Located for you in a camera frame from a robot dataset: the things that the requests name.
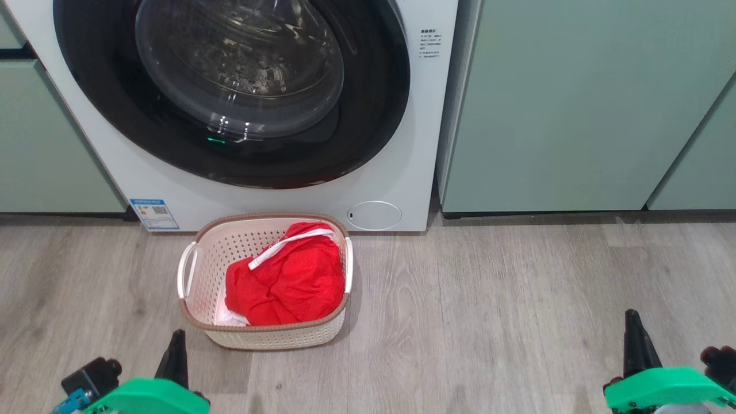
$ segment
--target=cabinet door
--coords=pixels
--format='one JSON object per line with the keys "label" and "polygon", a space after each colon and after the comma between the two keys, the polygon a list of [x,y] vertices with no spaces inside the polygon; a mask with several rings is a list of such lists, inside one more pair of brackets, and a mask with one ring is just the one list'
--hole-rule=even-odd
{"label": "cabinet door", "polygon": [[0,3],[0,49],[20,49],[26,43],[5,6]]}
{"label": "cabinet door", "polygon": [[652,210],[736,209],[736,75],[649,201]]}
{"label": "cabinet door", "polygon": [[0,62],[0,211],[124,211],[55,96],[37,61]]}
{"label": "cabinet door", "polygon": [[486,0],[442,209],[639,210],[736,67],[733,0]]}

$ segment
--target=basket rim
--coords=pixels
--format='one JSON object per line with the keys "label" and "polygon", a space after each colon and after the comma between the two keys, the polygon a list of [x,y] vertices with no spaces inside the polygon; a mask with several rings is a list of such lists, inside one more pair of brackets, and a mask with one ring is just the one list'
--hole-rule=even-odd
{"label": "basket rim", "polygon": [[179,305],[182,309],[182,315],[184,318],[195,328],[199,328],[203,331],[214,331],[214,332],[233,332],[233,333],[253,333],[253,332],[282,332],[292,331],[294,329],[304,328],[315,328],[317,326],[326,325],[332,322],[333,319],[338,317],[342,311],[347,307],[347,302],[350,299],[350,293],[344,293],[342,296],[342,302],[337,306],[337,309],[333,310],[329,315],[322,317],[317,320],[310,320],[309,322],[289,323],[286,325],[270,325],[270,326],[224,326],[224,325],[211,325],[208,323],[199,322],[189,312],[189,308],[186,304],[186,299],[179,299]]}
{"label": "basket rim", "polygon": [[[350,239],[350,235],[347,232],[347,229],[344,225],[342,225],[341,222],[338,220],[325,216],[323,214],[305,214],[305,213],[264,213],[264,214],[237,214],[234,216],[226,216],[219,218],[217,220],[214,220],[207,224],[205,227],[202,228],[199,232],[197,232],[197,235],[194,236],[194,242],[198,243],[202,240],[204,235],[209,232],[210,230],[214,229],[218,225],[222,225],[229,222],[239,222],[239,221],[252,221],[252,220],[262,220],[262,219],[310,219],[310,220],[321,220],[325,222],[329,222],[331,225],[334,225],[340,232],[342,233],[342,236],[346,239]],[[184,318],[189,322],[192,326],[195,328],[202,329],[204,331],[217,331],[217,332],[233,332],[233,333],[250,333],[250,332],[281,332],[281,331],[291,331],[294,329],[304,329],[304,328],[314,328],[316,326],[325,325],[326,323],[331,322],[333,319],[338,317],[340,313],[342,313],[345,310],[345,307],[347,306],[347,302],[350,299],[350,293],[346,292],[342,296],[342,301],[340,302],[339,306],[335,310],[332,311],[329,315],[322,317],[317,320],[310,320],[308,322],[299,322],[299,323],[290,323],[286,325],[272,325],[272,326],[223,326],[223,325],[211,325],[208,323],[202,323],[199,322],[194,316],[192,316],[191,312],[189,312],[189,308],[186,304],[186,299],[180,298],[179,299],[179,305],[181,308],[182,315]]]}

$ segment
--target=washing machine drum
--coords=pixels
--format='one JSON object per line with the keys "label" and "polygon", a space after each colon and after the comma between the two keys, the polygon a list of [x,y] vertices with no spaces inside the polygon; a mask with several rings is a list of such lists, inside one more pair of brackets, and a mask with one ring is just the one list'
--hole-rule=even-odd
{"label": "washing machine drum", "polygon": [[390,0],[54,0],[82,91],[125,137],[180,169],[295,188],[357,169],[406,108]]}

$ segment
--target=wooden floor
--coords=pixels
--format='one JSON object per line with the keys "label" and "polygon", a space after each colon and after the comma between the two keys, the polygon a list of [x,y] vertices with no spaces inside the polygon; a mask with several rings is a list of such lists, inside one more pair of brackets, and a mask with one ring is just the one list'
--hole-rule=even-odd
{"label": "wooden floor", "polygon": [[[736,345],[736,224],[677,223],[692,219],[437,217],[425,234],[356,235],[334,342],[248,353],[188,329],[190,385],[212,413],[605,413],[625,309],[666,365]],[[2,412],[47,413],[60,379],[97,356],[123,379],[152,376],[187,328],[174,270],[190,241],[117,220],[0,217]]]}

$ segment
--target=washing machine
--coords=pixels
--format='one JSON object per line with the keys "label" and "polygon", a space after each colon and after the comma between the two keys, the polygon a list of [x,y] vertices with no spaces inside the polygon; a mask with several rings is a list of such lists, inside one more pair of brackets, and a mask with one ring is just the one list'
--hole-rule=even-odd
{"label": "washing machine", "polygon": [[426,228],[457,0],[5,1],[148,230]]}

